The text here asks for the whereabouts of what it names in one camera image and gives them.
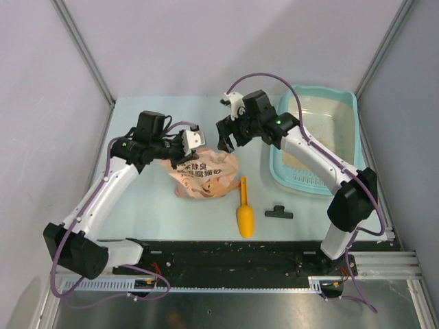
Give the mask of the pink cat litter bag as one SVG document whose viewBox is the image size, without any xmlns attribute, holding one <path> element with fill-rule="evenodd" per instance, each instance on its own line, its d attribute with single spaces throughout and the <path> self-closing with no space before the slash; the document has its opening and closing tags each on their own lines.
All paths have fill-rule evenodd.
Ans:
<svg viewBox="0 0 439 329">
<path fill-rule="evenodd" d="M 215 152 L 202 148 L 198 158 L 171 167 L 169 160 L 162 160 L 161 166 L 176 181 L 175 194 L 181 198 L 218 198 L 239 188 L 237 178 L 239 161 L 233 154 Z"/>
</svg>

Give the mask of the yellow plastic litter scoop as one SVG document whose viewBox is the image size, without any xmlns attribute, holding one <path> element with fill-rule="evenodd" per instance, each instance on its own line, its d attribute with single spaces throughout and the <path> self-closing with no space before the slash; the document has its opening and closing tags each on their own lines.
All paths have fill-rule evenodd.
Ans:
<svg viewBox="0 0 439 329">
<path fill-rule="evenodd" d="M 237 209 L 237 226 L 240 235 L 245 239 L 253 237 L 255 230 L 254 210 L 248 202 L 248 182 L 246 177 L 240 181 L 241 203 Z"/>
</svg>

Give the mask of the black bag clip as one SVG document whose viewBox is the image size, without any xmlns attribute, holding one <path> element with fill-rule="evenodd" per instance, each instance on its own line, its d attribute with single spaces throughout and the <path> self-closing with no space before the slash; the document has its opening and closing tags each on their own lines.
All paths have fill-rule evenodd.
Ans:
<svg viewBox="0 0 439 329">
<path fill-rule="evenodd" d="M 294 214 L 285 210 L 283 205 L 275 205 L 272 210 L 266 210 L 264 212 L 266 217 L 279 218 L 279 219 L 293 219 Z"/>
</svg>

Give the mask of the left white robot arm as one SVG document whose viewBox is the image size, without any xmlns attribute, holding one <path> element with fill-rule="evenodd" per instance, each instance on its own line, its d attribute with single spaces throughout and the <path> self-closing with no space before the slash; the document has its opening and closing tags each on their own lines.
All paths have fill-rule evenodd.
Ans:
<svg viewBox="0 0 439 329">
<path fill-rule="evenodd" d="M 137 124 L 107 147 L 106 164 L 97 181 L 62 223 L 49 223 L 43 237 L 52 266 L 61 266 L 82 278 L 93 280 L 109 267 L 128 265 L 135 273 L 147 272 L 151 256 L 140 243 L 124 239 L 98 241 L 99 231 L 127 187 L 155 160 L 168 160 L 172 168 L 197 157 L 205 144 L 195 123 L 171 134 L 171 117 L 143 111 Z"/>
</svg>

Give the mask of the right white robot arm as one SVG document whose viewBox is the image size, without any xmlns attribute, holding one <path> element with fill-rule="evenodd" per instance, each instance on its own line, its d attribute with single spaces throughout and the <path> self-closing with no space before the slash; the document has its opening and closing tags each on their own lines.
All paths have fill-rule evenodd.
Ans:
<svg viewBox="0 0 439 329">
<path fill-rule="evenodd" d="M 254 138 L 297 158 L 330 190 L 333 200 L 327 210 L 331 225 L 320 245 L 316 266 L 324 275 L 341 267 L 340 256 L 351 244 L 360 223 L 377 205 L 377 175 L 345 162 L 316 140 L 294 115 L 278 114 L 262 90 L 246 96 L 223 94 L 221 104 L 230 114 L 217 122 L 221 151 L 231 153 Z"/>
</svg>

